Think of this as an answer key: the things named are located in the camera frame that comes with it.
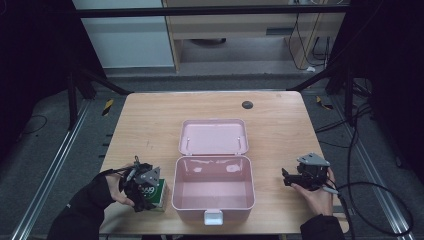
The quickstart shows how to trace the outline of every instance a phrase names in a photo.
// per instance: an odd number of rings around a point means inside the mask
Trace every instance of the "human hand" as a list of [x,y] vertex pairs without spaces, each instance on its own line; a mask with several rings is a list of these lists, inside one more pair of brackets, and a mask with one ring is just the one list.
[[[334,178],[334,173],[331,168],[328,168],[328,178],[327,183],[332,186],[336,181]],[[309,208],[315,215],[324,215],[324,216],[332,216],[333,215],[333,194],[325,191],[320,188],[315,191],[309,191],[304,189],[303,187],[292,183],[291,186],[305,199],[308,203]]]
[[[128,163],[124,167],[130,167],[132,164]],[[127,198],[124,194],[119,192],[119,180],[121,175],[114,173],[106,176],[107,185],[109,186],[110,196],[114,201],[117,201],[124,205],[134,206],[134,202]]]

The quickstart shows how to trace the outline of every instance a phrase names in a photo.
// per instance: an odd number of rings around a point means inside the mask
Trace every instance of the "rectangular container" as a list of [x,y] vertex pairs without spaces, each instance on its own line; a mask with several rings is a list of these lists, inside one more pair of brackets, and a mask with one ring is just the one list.
[[172,205],[184,221],[243,221],[255,204],[251,161],[240,119],[183,123]]
[[153,208],[150,211],[165,211],[169,192],[168,184],[165,179],[159,179],[159,186],[142,188],[141,191],[144,194],[146,201],[156,206],[156,208]]

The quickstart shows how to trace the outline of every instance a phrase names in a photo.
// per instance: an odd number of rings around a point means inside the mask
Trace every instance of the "robotic hand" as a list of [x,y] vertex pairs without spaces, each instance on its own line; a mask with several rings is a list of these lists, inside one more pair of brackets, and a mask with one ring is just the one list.
[[160,168],[153,169],[153,166],[148,163],[140,163],[135,156],[134,165],[131,167],[111,170],[111,173],[124,172],[123,178],[119,182],[120,190],[124,190],[129,199],[134,202],[134,211],[141,212],[150,210],[156,206],[146,201],[143,189],[148,187],[159,186]]
[[291,175],[284,168],[281,169],[286,186],[296,183],[309,191],[315,191],[323,185],[327,185],[327,171],[330,167],[328,161],[315,153],[302,156],[297,161],[299,162],[299,166],[297,166],[299,174]]

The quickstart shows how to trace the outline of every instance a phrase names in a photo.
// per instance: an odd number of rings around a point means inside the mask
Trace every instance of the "black cable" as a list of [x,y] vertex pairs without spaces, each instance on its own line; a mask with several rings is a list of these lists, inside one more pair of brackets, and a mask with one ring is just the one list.
[[315,40],[314,46],[312,48],[312,56],[316,60],[324,61],[324,65],[325,65],[326,62],[329,59],[330,37],[327,37],[327,40],[326,40],[327,42],[326,42],[324,53],[315,53],[315,49],[316,49],[316,46],[317,46],[317,43],[318,43],[319,40],[320,40],[320,37],[317,37],[317,39]]
[[328,61],[330,60],[330,37],[327,37],[327,44],[325,46],[325,58],[324,58],[324,68],[327,67]]
[[[295,23],[294,23],[294,27],[293,27],[293,31],[292,31],[292,33],[290,34],[290,37],[289,37],[289,41],[288,41],[288,47],[289,47],[289,52],[290,52],[290,55],[292,56],[292,58],[293,58],[293,61],[295,60],[294,59],[294,56],[293,56],[293,53],[292,53],[292,51],[291,51],[291,38],[292,38],[292,36],[293,36],[293,33],[294,33],[294,31],[295,30],[297,30],[297,34],[298,34],[298,36],[299,36],[299,41],[300,41],[300,45],[302,46],[302,50],[303,50],[303,56],[305,57],[305,60],[311,65],[311,67],[318,67],[318,66],[323,66],[324,65],[324,63],[322,63],[322,64],[314,64],[314,63],[311,63],[310,61],[309,61],[309,59],[308,59],[308,57],[306,56],[306,49],[305,49],[305,46],[304,46],[304,44],[303,44],[303,41],[302,41],[302,37],[300,36],[300,31],[299,31],[299,15],[300,15],[300,13],[297,13],[296,14],[296,21],[295,21]],[[318,21],[315,21],[315,24],[314,24],[314,27],[313,27],[313,29],[312,29],[312,32],[315,30],[315,28],[316,28],[316,26],[317,26],[317,22]],[[307,68],[300,68],[299,66],[297,66],[297,64],[296,64],[296,61],[294,61],[294,65],[295,65],[295,67],[298,69],[298,70],[307,70]]]
[[356,39],[361,35],[361,33],[364,31],[364,29],[368,26],[368,24],[370,24],[370,22],[374,19],[374,17],[377,15],[378,11],[380,10],[381,6],[383,5],[384,0],[380,1],[380,4],[377,6],[377,8],[375,9],[375,11],[373,12],[373,14],[368,18],[368,20],[365,22],[365,24],[358,30],[358,32],[352,37],[350,38],[350,41],[347,42],[347,44],[345,45],[345,47],[340,50],[337,55],[334,56],[334,58],[332,59],[331,63],[336,62],[337,58],[340,57],[347,49],[350,48],[350,45],[352,45]]
[[[350,169],[350,166],[351,166],[351,155],[352,155],[352,149],[353,149],[353,145],[355,144],[355,138],[359,135],[358,134],[358,119],[359,119],[359,112],[360,112],[360,108],[358,108],[358,110],[357,110],[357,113],[355,114],[355,116],[354,116],[354,119],[353,119],[353,128],[354,128],[354,132],[353,132],[353,136],[352,136],[352,140],[351,140],[351,143],[350,143],[350,145],[349,145],[349,151],[348,151],[348,158],[347,158],[347,184],[345,184],[345,185],[343,185],[343,186],[341,186],[341,187],[339,187],[337,190],[339,190],[339,189],[342,189],[342,188],[347,188],[348,189],[348,195],[349,195],[349,200],[350,200],[350,202],[351,202],[351,205],[352,205],[352,208],[355,210],[355,212],[356,212],[356,214],[358,214],[358,216],[365,222],[365,223],[367,223],[369,226],[371,226],[372,228],[374,228],[374,229],[376,229],[377,231],[379,231],[379,232],[381,232],[381,233],[384,233],[384,234],[386,234],[386,235],[389,235],[389,236],[393,236],[393,237],[399,237],[399,236],[404,236],[404,235],[406,235],[406,234],[409,234],[411,231],[412,231],[412,229],[413,229],[413,226],[414,226],[414,218],[413,218],[413,215],[412,215],[412,213],[411,213],[411,211],[409,210],[409,208],[407,207],[407,205],[402,201],[402,199],[399,197],[399,196],[397,196],[396,194],[394,194],[391,190],[389,190],[389,189],[387,189],[386,187],[383,187],[383,186],[381,186],[381,185],[378,185],[378,184],[376,184],[376,183],[371,183],[371,182],[350,182],[350,179],[351,179],[351,177],[350,177],[350,174],[351,174],[351,169]],[[389,231],[386,231],[385,229],[382,229],[382,228],[380,228],[380,227],[378,227],[378,226],[376,226],[375,224],[373,224],[373,223],[371,223],[369,220],[367,220],[362,214],[361,214],[361,212],[359,211],[359,209],[358,209],[358,207],[356,206],[356,204],[355,204],[355,201],[354,201],[354,198],[353,198],[353,196],[352,196],[352,189],[351,189],[351,187],[352,186],[355,186],[355,185],[372,185],[372,186],[375,186],[375,187],[378,187],[378,188],[381,188],[381,189],[384,189],[385,191],[387,191],[387,192],[389,192],[389,193],[391,193],[392,194],[392,196],[393,197],[395,197],[397,200],[398,200],[398,202],[400,202],[401,204],[402,204],[402,206],[406,209],[406,211],[408,212],[408,215],[409,215],[409,217],[410,217],[410,220],[411,220],[411,223],[409,224],[410,226],[409,226],[409,228],[406,230],[406,231],[404,231],[404,232],[401,232],[401,233],[394,233],[394,232],[389,232]]]
[[41,125],[41,127],[37,128],[37,129],[35,129],[35,130],[32,130],[32,131],[23,132],[23,134],[31,134],[31,133],[38,132],[38,131],[40,131],[42,128],[44,128],[44,126],[46,126],[46,124],[47,124],[47,117],[45,117],[45,116],[43,116],[43,115],[33,115],[33,116],[31,116],[31,118],[35,118],[35,117],[41,117],[41,118],[43,118],[43,119],[44,119],[44,123]]
[[347,220],[347,223],[349,224],[350,236],[351,236],[352,240],[355,240],[355,229],[353,228],[353,222],[352,222],[352,218],[350,217],[349,210],[347,208],[346,200],[340,194],[340,192],[339,192],[339,194],[337,194],[337,197],[339,198],[340,203],[342,204],[342,207],[343,207],[343,211],[345,212],[346,220]]
[[[367,114],[367,113],[371,112],[370,110],[371,110],[371,107],[367,107],[367,108],[365,108],[365,109],[363,109],[363,110],[359,111],[359,112],[358,112],[358,117],[362,117],[363,115],[365,115],[365,114]],[[327,124],[327,125],[325,125],[325,126],[322,126],[322,127],[317,128],[317,129],[315,130],[315,133],[321,133],[321,132],[329,131],[329,130],[334,129],[334,128],[336,128],[336,127],[340,126],[340,125],[343,125],[343,124],[344,124],[344,123],[346,123],[347,121],[348,121],[347,119],[344,119],[344,120],[339,120],[339,121],[336,121],[336,122],[333,122],[333,123]]]
[[327,144],[327,145],[330,145],[330,146],[333,146],[333,147],[338,147],[338,148],[349,148],[349,146],[340,146],[340,145],[336,145],[336,144],[333,144],[333,143],[324,142],[324,141],[321,141],[321,140],[318,140],[318,142],[323,143],[323,144]]
[[366,96],[366,97],[371,96],[371,92],[368,90],[368,85],[366,81],[365,81],[365,87],[357,83],[355,80],[353,81],[353,86],[356,88],[357,91],[361,93],[362,96]]

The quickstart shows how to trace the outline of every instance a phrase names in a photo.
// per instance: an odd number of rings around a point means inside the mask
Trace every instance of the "pink box lid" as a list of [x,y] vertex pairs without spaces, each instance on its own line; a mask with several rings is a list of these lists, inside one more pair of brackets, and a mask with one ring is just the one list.
[[183,123],[179,151],[183,155],[242,155],[249,149],[241,119],[197,119]]

